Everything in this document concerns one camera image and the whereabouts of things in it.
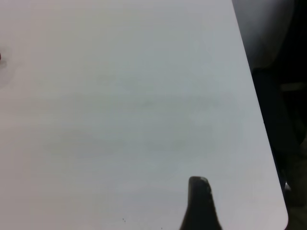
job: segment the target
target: black object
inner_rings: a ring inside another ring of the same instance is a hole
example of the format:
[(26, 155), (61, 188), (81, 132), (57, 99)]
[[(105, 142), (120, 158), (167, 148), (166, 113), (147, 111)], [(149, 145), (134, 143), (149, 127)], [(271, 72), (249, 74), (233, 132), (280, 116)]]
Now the black object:
[(306, 82), (307, 0), (296, 0), (294, 14), (276, 60), (265, 69), (255, 69), (252, 78), (275, 165), (284, 192), (286, 162), (300, 155), (298, 134), (280, 91), (280, 84)]
[(222, 230), (209, 182), (204, 177), (189, 179), (188, 207), (180, 230)]

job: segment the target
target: table surface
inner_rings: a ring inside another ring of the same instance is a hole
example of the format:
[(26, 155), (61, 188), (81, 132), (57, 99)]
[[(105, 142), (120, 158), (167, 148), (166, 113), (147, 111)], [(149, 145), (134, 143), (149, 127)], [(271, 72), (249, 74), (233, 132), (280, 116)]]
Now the table surface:
[(231, 0), (0, 0), (5, 230), (225, 230), (287, 212)]

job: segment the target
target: white table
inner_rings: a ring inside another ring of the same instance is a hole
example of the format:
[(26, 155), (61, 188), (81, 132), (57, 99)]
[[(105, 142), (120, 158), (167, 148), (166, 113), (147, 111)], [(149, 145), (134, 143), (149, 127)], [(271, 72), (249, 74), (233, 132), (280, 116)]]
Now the white table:
[(1, 229), (177, 230), (190, 176), (285, 228), (231, 0), (1, 0), (0, 52)]

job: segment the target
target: white surface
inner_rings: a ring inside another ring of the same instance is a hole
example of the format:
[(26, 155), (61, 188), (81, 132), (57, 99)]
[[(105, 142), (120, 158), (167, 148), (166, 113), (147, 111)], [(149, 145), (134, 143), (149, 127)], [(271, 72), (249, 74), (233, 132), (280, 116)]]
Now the white surface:
[(287, 213), (230, 0), (0, 2), (5, 230), (225, 230)]

